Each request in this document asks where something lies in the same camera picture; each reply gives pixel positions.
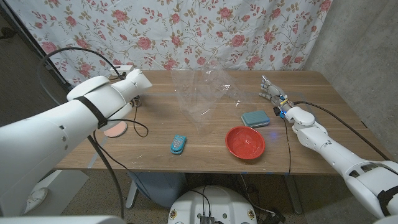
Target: small blue object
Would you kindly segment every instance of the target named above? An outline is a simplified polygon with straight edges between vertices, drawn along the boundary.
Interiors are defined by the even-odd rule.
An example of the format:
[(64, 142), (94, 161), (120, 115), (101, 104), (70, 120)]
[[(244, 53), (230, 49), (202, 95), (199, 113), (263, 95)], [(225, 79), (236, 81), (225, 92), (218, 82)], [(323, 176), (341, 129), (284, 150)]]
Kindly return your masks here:
[(269, 124), (269, 118), (266, 112), (262, 110), (244, 113), (242, 121), (245, 126), (250, 128), (258, 128)]
[(170, 147), (170, 151), (172, 154), (179, 155), (182, 153), (182, 149), (184, 149), (185, 141), (187, 140), (186, 136), (181, 136), (176, 134), (174, 136), (172, 145)]

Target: black band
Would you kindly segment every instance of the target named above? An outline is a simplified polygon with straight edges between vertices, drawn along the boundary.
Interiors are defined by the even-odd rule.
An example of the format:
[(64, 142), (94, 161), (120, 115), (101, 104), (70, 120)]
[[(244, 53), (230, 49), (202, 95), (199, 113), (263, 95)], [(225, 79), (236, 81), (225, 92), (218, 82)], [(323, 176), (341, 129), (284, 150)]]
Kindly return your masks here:
[(379, 199), (381, 210), (383, 211), (384, 216), (389, 216), (387, 205), (393, 198), (395, 194), (398, 194), (398, 186), (395, 186), (387, 191), (382, 190), (378, 195), (377, 199)]
[(107, 125), (108, 120), (104, 117), (101, 111), (87, 98), (84, 96), (76, 97), (74, 100), (78, 100), (82, 102), (98, 119), (98, 129), (102, 128), (103, 126)]

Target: red bowl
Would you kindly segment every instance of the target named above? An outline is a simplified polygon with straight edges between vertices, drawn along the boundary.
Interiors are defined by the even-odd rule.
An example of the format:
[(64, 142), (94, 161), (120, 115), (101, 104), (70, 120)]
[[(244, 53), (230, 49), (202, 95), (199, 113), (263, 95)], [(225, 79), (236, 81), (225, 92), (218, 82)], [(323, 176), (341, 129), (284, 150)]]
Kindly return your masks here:
[(225, 144), (229, 151), (241, 159), (255, 159), (264, 152), (266, 142), (258, 131), (238, 126), (228, 131)]

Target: robot finger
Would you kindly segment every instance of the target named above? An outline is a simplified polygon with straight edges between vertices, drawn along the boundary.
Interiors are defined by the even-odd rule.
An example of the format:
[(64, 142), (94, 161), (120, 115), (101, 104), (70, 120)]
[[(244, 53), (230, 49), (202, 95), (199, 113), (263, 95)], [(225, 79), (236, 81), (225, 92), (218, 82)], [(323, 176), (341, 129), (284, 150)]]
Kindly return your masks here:
[(267, 94), (267, 93), (259, 93), (259, 96), (262, 96), (262, 97), (264, 97), (267, 100), (271, 99), (271, 95)]

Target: gray wall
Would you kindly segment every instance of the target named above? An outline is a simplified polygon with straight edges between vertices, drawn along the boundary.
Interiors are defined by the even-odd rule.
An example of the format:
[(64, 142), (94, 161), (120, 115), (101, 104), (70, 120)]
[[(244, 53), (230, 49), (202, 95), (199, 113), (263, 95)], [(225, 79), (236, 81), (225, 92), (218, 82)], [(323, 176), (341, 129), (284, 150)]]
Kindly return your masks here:
[(398, 160), (398, 1), (334, 0), (304, 70), (321, 72)]
[[(0, 28), (10, 27), (0, 16)], [(28, 118), (56, 106), (39, 85), (36, 67), (39, 59), (16, 35), (0, 40), (0, 127)], [(66, 93), (42, 69), (43, 82), (59, 102), (66, 102)]]

